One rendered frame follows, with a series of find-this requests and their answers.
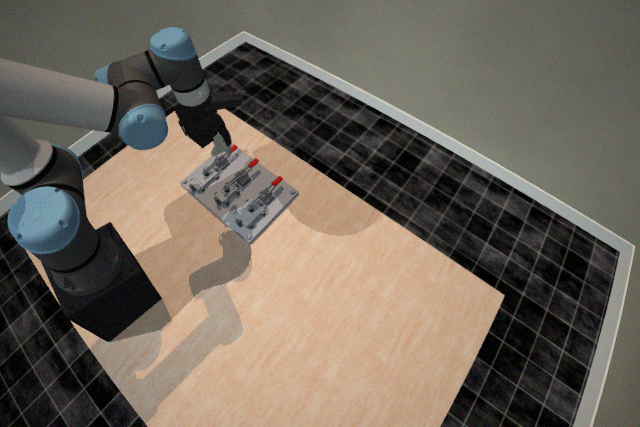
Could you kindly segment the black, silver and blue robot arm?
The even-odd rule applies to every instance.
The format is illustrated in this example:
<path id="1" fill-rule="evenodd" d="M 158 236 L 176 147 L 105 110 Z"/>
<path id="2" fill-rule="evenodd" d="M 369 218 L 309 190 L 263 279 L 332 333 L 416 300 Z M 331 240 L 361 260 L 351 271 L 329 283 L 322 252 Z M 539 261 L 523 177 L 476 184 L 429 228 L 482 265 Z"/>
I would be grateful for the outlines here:
<path id="1" fill-rule="evenodd" d="M 21 194 L 8 228 L 71 295 L 110 284 L 121 268 L 121 250 L 87 218 L 78 157 L 62 145 L 34 140 L 8 117 L 115 133 L 131 148 L 149 150 L 168 134 L 156 90 L 170 85 L 184 106 L 211 94 L 207 112 L 242 105 L 233 91 L 210 93 L 185 30 L 162 29 L 150 44 L 96 70 L 95 81 L 0 58 L 1 180 Z"/>

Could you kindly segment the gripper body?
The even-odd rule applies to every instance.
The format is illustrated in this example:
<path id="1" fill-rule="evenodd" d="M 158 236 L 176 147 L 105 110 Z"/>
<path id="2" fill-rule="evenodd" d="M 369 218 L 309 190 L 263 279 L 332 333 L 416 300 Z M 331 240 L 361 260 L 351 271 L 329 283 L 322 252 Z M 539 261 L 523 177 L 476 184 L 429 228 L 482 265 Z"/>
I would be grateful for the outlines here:
<path id="1" fill-rule="evenodd" d="M 184 106 L 180 103 L 173 106 L 176 114 L 178 113 L 178 123 L 185 136 L 188 135 L 188 137 L 201 146 L 202 149 L 210 144 L 214 140 L 213 137 L 221 130 L 219 123 L 225 124 L 221 116 L 217 114 L 217 110 L 206 111 L 206 107 L 210 102 L 211 94 L 209 94 L 203 103 L 197 106 Z"/>

